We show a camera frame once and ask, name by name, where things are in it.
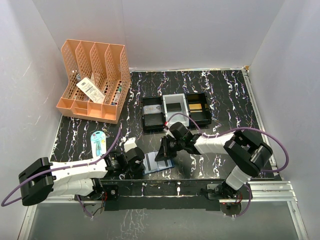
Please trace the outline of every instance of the table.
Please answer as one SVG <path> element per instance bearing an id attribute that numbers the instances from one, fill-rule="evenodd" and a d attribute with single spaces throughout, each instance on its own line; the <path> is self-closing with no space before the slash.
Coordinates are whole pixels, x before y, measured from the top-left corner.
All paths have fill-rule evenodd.
<path id="1" fill-rule="evenodd" d="M 143 152 L 156 152 L 164 133 L 144 133 L 142 128 L 143 97 L 165 94 L 207 92 L 212 123 L 203 129 L 207 134 L 222 133 L 236 127 L 259 128 L 245 79 L 241 70 L 149 71 L 131 73 L 132 83 L 118 124 L 62 117 L 51 161 L 73 162 L 92 158 L 90 137 L 95 131 L 106 134 L 107 148 L 118 129 L 126 138 L 136 137 Z M 116 150 L 123 149 L 118 141 Z M 180 151 L 173 159 L 175 167 L 143 176 L 144 180 L 218 180 L 225 179 L 235 163 L 225 154 L 191 155 Z M 270 163 L 265 169 L 271 169 Z M 273 173 L 258 178 L 273 179 Z"/>

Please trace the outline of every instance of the orange organizer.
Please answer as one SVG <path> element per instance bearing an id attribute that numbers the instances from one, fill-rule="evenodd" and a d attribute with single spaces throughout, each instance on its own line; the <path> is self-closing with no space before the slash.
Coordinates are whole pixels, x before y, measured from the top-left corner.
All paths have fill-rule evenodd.
<path id="1" fill-rule="evenodd" d="M 125 46 L 68 39 L 61 52 L 68 76 L 68 86 L 56 106 L 62 115 L 117 124 L 131 84 Z M 78 74 L 81 79 L 94 77 L 105 95 L 103 103 L 88 100 L 77 87 Z"/>

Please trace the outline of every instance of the white paper label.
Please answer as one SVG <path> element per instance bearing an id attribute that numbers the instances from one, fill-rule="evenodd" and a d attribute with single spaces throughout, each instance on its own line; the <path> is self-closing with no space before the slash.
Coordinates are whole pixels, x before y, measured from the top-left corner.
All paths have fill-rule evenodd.
<path id="1" fill-rule="evenodd" d="M 85 77 L 76 86 L 87 95 L 92 102 L 102 104 L 105 99 L 105 95 L 94 85 L 89 78 Z"/>

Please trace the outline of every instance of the small package in rack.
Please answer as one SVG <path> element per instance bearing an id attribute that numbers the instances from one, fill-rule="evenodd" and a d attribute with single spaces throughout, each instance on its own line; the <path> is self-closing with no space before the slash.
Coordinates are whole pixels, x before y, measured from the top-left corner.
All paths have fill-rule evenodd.
<path id="1" fill-rule="evenodd" d="M 68 76 L 57 108 L 62 115 L 104 123 L 118 123 L 131 84 L 124 45 L 68 39 L 61 48 Z M 104 95 L 93 102 L 77 86 L 84 78 Z"/>

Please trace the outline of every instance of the white wall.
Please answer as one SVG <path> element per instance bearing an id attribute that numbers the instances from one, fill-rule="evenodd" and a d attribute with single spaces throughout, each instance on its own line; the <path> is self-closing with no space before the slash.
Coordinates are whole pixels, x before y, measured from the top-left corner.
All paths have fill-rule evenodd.
<path id="1" fill-rule="evenodd" d="M 292 182 L 310 239 L 319 239 L 320 2 L 287 0 L 250 67 L 266 130 L 286 146 Z M 283 163 L 277 149 L 276 159 Z"/>
<path id="2" fill-rule="evenodd" d="M 19 184 L 20 172 L 50 155 L 60 120 L 56 104 L 68 79 L 61 53 L 31 0 L 2 0 L 0 23 L 2 201 Z M 21 201 L 0 207 L 0 239 L 17 239 L 26 209 Z"/>
<path id="3" fill-rule="evenodd" d="M 135 70 L 250 65 L 284 0 L 33 0 L 57 46 L 125 44 Z"/>

